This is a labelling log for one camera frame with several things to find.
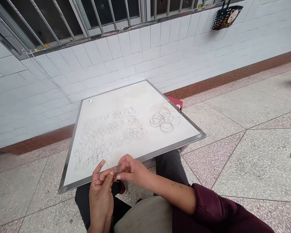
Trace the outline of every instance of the hanging basket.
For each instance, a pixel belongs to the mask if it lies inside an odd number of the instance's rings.
[[[214,20],[212,29],[213,30],[221,30],[223,28],[228,28],[232,25],[232,23],[235,21],[236,17],[241,12],[243,6],[229,6],[230,1],[227,3],[226,8],[224,8],[225,1],[223,2],[223,6],[220,10],[217,12],[217,16]]]

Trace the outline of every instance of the brown baseboard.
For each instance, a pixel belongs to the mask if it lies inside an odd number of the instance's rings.
[[[248,77],[250,75],[269,70],[276,66],[291,62],[291,52],[287,52],[276,57],[272,57],[215,77],[170,91],[165,96],[171,96],[175,99],[184,99],[186,97],[222,86],[224,84]]]
[[[252,65],[248,65],[224,74],[217,75],[215,77],[194,83],[170,92],[165,93],[165,96],[171,96],[176,99],[183,99],[191,95],[195,95],[212,88],[248,77],[250,75],[265,71],[276,66],[284,65],[291,62],[291,52],[272,57]],[[62,141],[64,139],[72,137],[74,124],[69,125],[49,133],[45,133],[34,138],[27,139],[25,141],[1,148],[0,151],[5,153],[11,153],[15,155],[21,155],[44,146],[53,144],[55,142]]]

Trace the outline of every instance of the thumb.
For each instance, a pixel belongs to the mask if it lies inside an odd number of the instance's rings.
[[[129,182],[133,182],[133,174],[132,173],[127,173],[127,172],[122,172],[116,176],[118,180],[125,180]]]
[[[112,180],[113,180],[113,169],[111,169],[106,176],[106,179],[104,180],[104,183],[102,184],[102,189],[103,190],[109,190],[109,188],[112,186]]]

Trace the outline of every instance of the hand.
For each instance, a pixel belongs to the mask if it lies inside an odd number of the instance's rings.
[[[119,163],[118,180],[133,182],[144,189],[150,189],[151,173],[140,161],[133,159],[129,154],[124,155]]]
[[[112,182],[116,181],[113,177],[113,169],[99,172],[105,160],[102,160],[93,172],[90,187],[90,214],[91,226],[89,232],[109,232],[112,213],[113,195],[111,193]]]

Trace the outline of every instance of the person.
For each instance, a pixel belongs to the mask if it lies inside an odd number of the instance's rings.
[[[189,185],[180,155],[156,157],[156,174],[126,154],[113,169],[93,172],[91,183],[77,188],[75,202],[89,233],[101,232],[274,232],[240,204],[194,183]],[[117,197],[125,180],[154,194],[130,207]]]

